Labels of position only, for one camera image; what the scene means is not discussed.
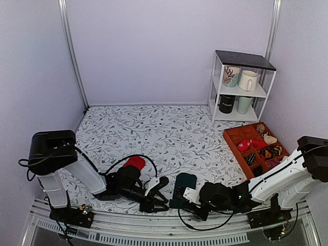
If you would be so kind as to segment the right aluminium frame post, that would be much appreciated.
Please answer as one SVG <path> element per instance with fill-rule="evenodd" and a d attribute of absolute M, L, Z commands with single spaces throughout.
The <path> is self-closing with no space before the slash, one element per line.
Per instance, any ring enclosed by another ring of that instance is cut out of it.
<path fill-rule="evenodd" d="M 273 1 L 273 9 L 272 9 L 269 37 L 268 37 L 268 42 L 267 42 L 266 50 L 265 50 L 265 58 L 268 61 L 270 61 L 271 56 L 272 56 L 276 33 L 278 30 L 280 11 L 281 11 L 281 3 L 282 3 L 282 0 L 274 0 Z"/>

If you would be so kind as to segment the black mug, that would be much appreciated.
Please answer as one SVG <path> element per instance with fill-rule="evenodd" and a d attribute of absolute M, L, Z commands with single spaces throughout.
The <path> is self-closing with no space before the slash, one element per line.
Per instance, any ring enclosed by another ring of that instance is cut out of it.
<path fill-rule="evenodd" d="M 233 110 L 235 95 L 221 95 L 219 103 L 219 111 L 224 114 L 229 114 Z"/>

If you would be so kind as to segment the beige rolled sock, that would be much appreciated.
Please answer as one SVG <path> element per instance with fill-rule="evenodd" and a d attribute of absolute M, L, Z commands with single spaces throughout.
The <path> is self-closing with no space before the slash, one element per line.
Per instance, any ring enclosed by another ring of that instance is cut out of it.
<path fill-rule="evenodd" d="M 278 141 L 276 137 L 272 136 L 269 131 L 266 130 L 263 124 L 259 124 L 256 127 L 256 131 L 261 135 L 267 145 L 275 144 Z"/>

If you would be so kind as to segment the front aluminium rail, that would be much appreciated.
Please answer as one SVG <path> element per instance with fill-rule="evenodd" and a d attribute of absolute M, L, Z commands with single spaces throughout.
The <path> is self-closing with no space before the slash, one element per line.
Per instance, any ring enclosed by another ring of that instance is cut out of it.
<path fill-rule="evenodd" d="M 74 227 L 74 245 L 322 245 L 305 201 L 292 210 L 293 230 L 281 240 L 269 241 L 263 234 L 280 223 L 251 229 L 247 215 L 212 214 L 205 222 L 183 219 L 200 231 L 187 228 L 177 216 L 147 216 L 95 212 L 90 229 Z"/>

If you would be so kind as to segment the floral ceramic mug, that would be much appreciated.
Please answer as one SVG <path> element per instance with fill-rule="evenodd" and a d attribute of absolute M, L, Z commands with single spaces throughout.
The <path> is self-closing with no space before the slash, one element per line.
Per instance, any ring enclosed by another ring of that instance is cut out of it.
<path fill-rule="evenodd" d="M 223 85 L 229 88 L 234 88 L 239 80 L 240 71 L 240 67 L 225 65 L 223 72 Z"/>

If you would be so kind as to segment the orange compartment organizer tray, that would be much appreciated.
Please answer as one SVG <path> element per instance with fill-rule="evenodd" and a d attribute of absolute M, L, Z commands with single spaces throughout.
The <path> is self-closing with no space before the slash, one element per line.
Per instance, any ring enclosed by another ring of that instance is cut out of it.
<path fill-rule="evenodd" d="M 258 177 L 272 168 L 278 166 L 284 157 L 289 153 L 278 140 L 271 145 L 267 145 L 261 135 L 256 131 L 256 127 L 263 124 L 269 133 L 276 137 L 263 122 L 245 125 L 241 127 L 224 130 L 223 137 L 234 154 L 237 162 L 243 170 L 247 179 Z M 246 152 L 239 152 L 237 145 L 243 140 L 252 140 L 252 145 Z"/>

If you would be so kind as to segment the white ribbed mug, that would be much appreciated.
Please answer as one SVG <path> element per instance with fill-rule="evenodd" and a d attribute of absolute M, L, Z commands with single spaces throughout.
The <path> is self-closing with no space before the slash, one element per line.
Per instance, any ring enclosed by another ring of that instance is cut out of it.
<path fill-rule="evenodd" d="M 238 86 L 245 91 L 255 91 L 257 84 L 258 73 L 243 70 L 240 76 L 240 80 L 238 82 Z"/>

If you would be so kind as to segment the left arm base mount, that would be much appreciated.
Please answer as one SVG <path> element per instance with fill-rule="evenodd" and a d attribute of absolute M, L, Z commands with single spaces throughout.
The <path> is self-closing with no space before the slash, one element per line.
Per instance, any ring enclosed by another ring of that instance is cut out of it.
<path fill-rule="evenodd" d="M 52 200 L 48 197 L 49 207 L 51 210 L 49 218 L 62 222 L 65 225 L 74 225 L 90 229 L 94 218 L 94 213 L 91 211 L 92 207 L 90 205 L 82 204 L 78 208 L 73 208 L 70 205 L 68 194 L 66 197 L 67 205 L 63 208 L 55 208 L 52 205 Z"/>

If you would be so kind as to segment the dark green reindeer sock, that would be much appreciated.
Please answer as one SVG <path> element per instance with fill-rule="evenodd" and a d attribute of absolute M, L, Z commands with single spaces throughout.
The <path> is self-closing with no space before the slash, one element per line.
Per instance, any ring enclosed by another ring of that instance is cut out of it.
<path fill-rule="evenodd" d="M 178 209 L 181 207 L 181 203 L 185 200 L 184 192 L 186 188 L 196 188 L 197 177 L 193 174 L 180 173 L 175 180 L 174 192 L 172 199 L 169 201 L 169 207 L 172 209 Z"/>

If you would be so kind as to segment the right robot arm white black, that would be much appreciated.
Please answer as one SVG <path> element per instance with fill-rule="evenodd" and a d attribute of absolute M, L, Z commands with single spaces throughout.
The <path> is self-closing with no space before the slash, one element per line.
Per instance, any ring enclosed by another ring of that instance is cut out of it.
<path fill-rule="evenodd" d="M 199 191 L 187 187 L 180 208 L 205 221 L 210 212 L 247 213 L 277 196 L 265 219 L 276 223 L 319 183 L 327 182 L 327 139 L 303 136 L 298 148 L 264 174 L 232 188 L 205 182 Z"/>

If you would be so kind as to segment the left aluminium frame post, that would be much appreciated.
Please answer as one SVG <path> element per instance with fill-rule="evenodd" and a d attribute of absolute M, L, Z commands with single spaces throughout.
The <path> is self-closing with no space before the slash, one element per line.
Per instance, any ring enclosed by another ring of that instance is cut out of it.
<path fill-rule="evenodd" d="M 70 63 L 72 66 L 73 75 L 75 77 L 77 89 L 78 89 L 81 101 L 83 103 L 83 107 L 86 111 L 87 109 L 89 109 L 89 102 L 87 99 L 85 87 L 83 85 L 80 70 L 78 67 L 77 57 L 76 57 L 75 50 L 74 50 L 74 43 L 73 43 L 73 38 L 72 38 L 72 33 L 71 33 L 71 28 L 70 28 L 70 23 L 69 23 L 69 16 L 68 16 L 67 1 L 59 0 L 58 6 L 59 6 L 59 14 L 60 14 L 61 23 L 63 26 L 64 37 L 66 40 L 66 45 L 67 45 Z"/>

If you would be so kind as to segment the pale green cup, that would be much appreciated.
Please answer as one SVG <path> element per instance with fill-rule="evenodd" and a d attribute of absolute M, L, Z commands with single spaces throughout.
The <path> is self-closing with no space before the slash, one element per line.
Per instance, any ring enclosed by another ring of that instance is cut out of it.
<path fill-rule="evenodd" d="M 238 99 L 237 112 L 241 115 L 245 115 L 253 101 L 253 97 L 240 96 Z"/>

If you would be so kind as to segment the floral patterned table mat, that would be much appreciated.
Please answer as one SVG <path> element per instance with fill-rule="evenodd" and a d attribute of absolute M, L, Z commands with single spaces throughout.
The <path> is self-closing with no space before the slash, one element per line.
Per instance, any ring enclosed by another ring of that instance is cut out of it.
<path fill-rule="evenodd" d="M 169 184 L 161 189 L 173 197 L 180 173 L 205 182 L 235 186 L 246 177 L 223 138 L 237 121 L 212 121 L 207 106 L 112 106 L 90 108 L 76 131 L 76 144 L 100 172 L 115 172 L 132 154 L 148 157 L 141 181 L 158 174 Z"/>

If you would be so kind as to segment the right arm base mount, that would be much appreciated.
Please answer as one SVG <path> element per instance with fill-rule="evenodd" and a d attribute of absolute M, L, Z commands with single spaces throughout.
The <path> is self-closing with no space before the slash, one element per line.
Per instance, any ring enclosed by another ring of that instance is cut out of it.
<path fill-rule="evenodd" d="M 275 194 L 270 199 L 270 208 L 255 212 L 250 212 L 248 217 L 248 223 L 251 229 L 272 226 L 280 223 L 279 227 L 267 228 L 263 230 L 264 236 L 269 241 L 276 241 L 285 238 L 293 228 L 290 220 L 292 218 L 292 209 L 282 210 L 278 204 L 278 194 Z"/>

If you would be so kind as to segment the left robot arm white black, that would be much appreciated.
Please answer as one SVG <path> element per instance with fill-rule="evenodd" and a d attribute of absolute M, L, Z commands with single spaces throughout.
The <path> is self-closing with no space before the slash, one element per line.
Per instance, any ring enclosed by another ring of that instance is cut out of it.
<path fill-rule="evenodd" d="M 50 204 L 64 222 L 72 222 L 76 211 L 70 207 L 69 196 L 59 177 L 59 170 L 65 169 L 100 201 L 116 200 L 125 197 L 139 203 L 145 213 L 164 212 L 169 209 L 168 199 L 161 193 L 169 180 L 155 175 L 146 182 L 140 180 L 141 171 L 149 162 L 149 157 L 141 154 L 129 155 L 112 166 L 122 164 L 116 172 L 111 169 L 101 173 L 88 156 L 76 146 L 75 133 L 59 130 L 35 133 L 31 140 L 27 168 L 41 182 Z"/>

